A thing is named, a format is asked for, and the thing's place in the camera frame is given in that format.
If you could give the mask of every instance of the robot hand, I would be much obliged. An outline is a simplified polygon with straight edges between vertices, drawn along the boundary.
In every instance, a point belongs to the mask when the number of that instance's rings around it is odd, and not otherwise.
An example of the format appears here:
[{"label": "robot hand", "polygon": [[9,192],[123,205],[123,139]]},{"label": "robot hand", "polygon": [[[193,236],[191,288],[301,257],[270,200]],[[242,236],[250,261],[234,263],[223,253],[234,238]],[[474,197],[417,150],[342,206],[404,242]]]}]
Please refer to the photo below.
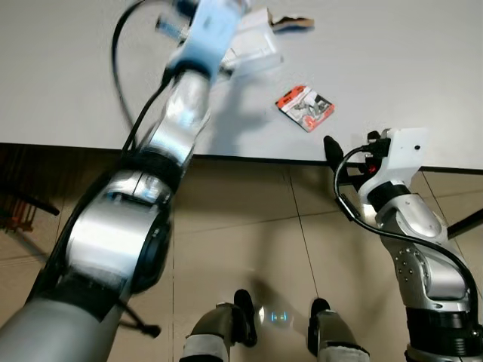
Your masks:
[{"label": "robot hand", "polygon": [[[408,316],[408,361],[482,361],[482,328],[478,323],[475,280],[451,246],[443,222],[424,200],[408,190],[422,165],[427,132],[386,130],[368,135],[368,145],[343,157],[342,149],[325,138],[328,163],[334,169],[337,203],[350,221],[380,235],[395,266]],[[362,175],[349,176],[345,163],[366,152]],[[341,183],[352,184],[363,204],[376,210],[374,228],[364,222],[345,195]]]}]

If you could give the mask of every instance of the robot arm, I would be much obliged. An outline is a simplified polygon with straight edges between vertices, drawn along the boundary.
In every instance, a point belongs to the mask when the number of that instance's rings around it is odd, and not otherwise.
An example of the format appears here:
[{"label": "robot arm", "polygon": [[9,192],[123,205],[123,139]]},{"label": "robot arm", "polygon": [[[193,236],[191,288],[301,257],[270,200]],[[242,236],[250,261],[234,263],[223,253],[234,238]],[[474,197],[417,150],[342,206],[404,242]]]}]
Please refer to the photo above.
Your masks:
[{"label": "robot arm", "polygon": [[[354,150],[370,152],[361,168],[362,176],[348,176],[341,166],[335,167],[340,164],[342,150],[333,139],[326,138],[325,146],[329,163],[336,168],[334,188],[339,204],[351,221],[381,236],[394,262],[408,316],[406,359],[481,361],[474,279],[450,245],[443,222],[419,195],[408,190],[422,164],[426,138],[421,129],[388,130],[381,137],[370,133],[369,145]],[[358,211],[338,192],[339,181],[352,183],[361,202],[374,207],[379,229],[360,220]]]},{"label": "robot arm", "polygon": [[171,199],[208,119],[208,96],[245,1],[202,0],[191,33],[170,62],[174,80],[160,121],[140,148],[86,192],[27,303],[0,329],[5,362],[106,361],[126,305],[161,277]]}]

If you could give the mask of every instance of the wire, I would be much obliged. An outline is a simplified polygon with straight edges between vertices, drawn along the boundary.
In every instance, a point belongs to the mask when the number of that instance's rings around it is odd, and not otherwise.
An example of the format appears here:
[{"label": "wire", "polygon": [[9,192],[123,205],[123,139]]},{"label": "wire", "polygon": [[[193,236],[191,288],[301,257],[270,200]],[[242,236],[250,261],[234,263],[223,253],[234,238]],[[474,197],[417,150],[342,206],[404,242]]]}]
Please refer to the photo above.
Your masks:
[{"label": "wire", "polygon": [[418,244],[424,247],[428,247],[429,249],[433,249],[444,256],[446,256],[450,261],[452,261],[456,267],[459,268],[460,273],[469,289],[469,314],[472,316],[472,320],[478,323],[478,289],[476,287],[476,282],[475,279],[471,273],[471,271],[468,269],[468,267],[465,265],[465,263],[458,258],[458,256],[454,255],[451,251],[445,249],[444,247],[433,244],[429,241],[415,238],[413,236],[409,235],[403,235],[403,234],[396,234],[394,232],[387,232],[382,229],[374,228],[373,226],[367,224],[365,221],[362,219],[358,218],[351,210],[349,205],[347,205],[346,201],[340,194],[340,189],[339,189],[339,178],[340,174],[346,165],[347,161],[356,153],[359,152],[368,152],[368,147],[367,146],[361,146],[356,149],[353,149],[350,151],[346,156],[344,156],[343,160],[339,163],[339,166],[337,166],[337,169],[334,174],[334,193],[336,195],[337,200],[340,202],[341,205],[344,206],[346,211],[348,212],[350,219],[353,220],[356,224],[361,226],[362,228],[368,230],[369,232],[373,232],[374,234],[378,234],[380,236],[384,236],[387,238],[394,238],[394,239],[399,239],[403,241],[407,241],[410,243]]},{"label": "wire", "polygon": [[[122,91],[121,82],[119,80],[119,67],[118,67],[118,43],[119,38],[121,36],[121,31],[124,25],[127,23],[129,17],[141,6],[148,4],[150,2],[162,2],[162,0],[138,0],[137,2],[133,3],[129,8],[122,13],[121,17],[119,18],[117,24],[114,28],[114,34],[112,35],[112,42],[111,42],[111,67],[112,67],[112,77],[114,78],[114,85],[115,91],[119,98],[119,102],[121,103],[121,109],[128,123],[130,129],[134,127],[134,117],[129,112],[128,104],[126,103],[126,99],[124,97],[124,93]],[[136,148],[136,137],[132,139],[132,149]]]},{"label": "wire", "polygon": [[152,106],[155,100],[161,95],[161,93],[163,93],[165,88],[168,86],[170,80],[171,80],[171,72],[165,70],[161,85],[156,90],[156,92],[154,92],[152,96],[148,99],[143,109],[141,110],[140,114],[137,116],[136,123],[131,128],[131,132],[129,133],[128,138],[126,139],[125,144],[122,146],[121,157],[125,156],[128,153],[129,145],[132,144],[132,142],[134,141],[134,138],[136,137],[137,129],[141,125],[141,122],[143,121],[144,116],[149,111],[149,108]]},{"label": "wire", "polygon": [[129,323],[127,321],[119,321],[119,325],[124,328],[130,328],[132,330],[139,330],[143,334],[147,334],[152,338],[156,338],[161,333],[161,327],[156,324],[146,324],[141,319],[139,315],[124,301],[118,299],[116,304],[123,309],[131,318],[133,318],[134,323]]}]

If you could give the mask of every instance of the tile floor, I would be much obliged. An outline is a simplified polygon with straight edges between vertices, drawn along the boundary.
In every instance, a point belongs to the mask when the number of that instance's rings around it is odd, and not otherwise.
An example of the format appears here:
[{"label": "tile floor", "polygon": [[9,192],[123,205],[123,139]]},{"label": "tile floor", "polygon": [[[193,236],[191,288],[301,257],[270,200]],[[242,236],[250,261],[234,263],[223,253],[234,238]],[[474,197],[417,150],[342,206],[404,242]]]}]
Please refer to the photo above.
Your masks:
[{"label": "tile floor", "polygon": [[[48,252],[76,199],[115,160],[109,152],[69,156],[65,187],[51,200],[62,212],[39,213],[34,237]],[[46,163],[58,177],[66,155]],[[483,207],[483,176],[418,173],[412,189],[448,222]],[[352,199],[355,195],[347,191]],[[326,298],[351,326],[373,362],[404,361],[405,310],[389,254],[375,235],[349,223],[331,194],[326,167],[195,160],[175,203],[175,230],[161,281],[131,304],[163,332],[156,340],[119,330],[110,362],[168,362],[180,358],[186,335],[218,302],[248,289],[266,314],[288,322],[260,325],[259,344],[235,347],[233,361],[314,361],[305,336],[313,298]],[[483,280],[483,227],[456,242]],[[40,265],[0,235],[0,323],[25,300]]]}]

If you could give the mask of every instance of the white table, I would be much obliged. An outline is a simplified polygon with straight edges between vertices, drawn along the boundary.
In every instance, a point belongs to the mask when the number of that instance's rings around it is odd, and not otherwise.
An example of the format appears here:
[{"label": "white table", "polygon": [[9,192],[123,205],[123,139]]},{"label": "white table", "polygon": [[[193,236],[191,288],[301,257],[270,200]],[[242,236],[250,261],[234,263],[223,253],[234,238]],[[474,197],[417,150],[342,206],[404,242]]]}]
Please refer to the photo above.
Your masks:
[{"label": "white table", "polygon": [[[0,142],[118,149],[128,134],[109,46],[120,0],[4,0],[0,11]],[[344,150],[386,127],[428,127],[425,166],[483,170],[481,0],[271,0],[274,15],[315,18],[278,36],[285,62],[217,84],[200,155],[323,161],[323,137]],[[120,48],[134,113],[155,90],[174,41],[156,34],[161,6],[133,17]],[[306,133],[274,102],[297,84],[336,112]],[[149,113],[144,130],[157,116]]]}]

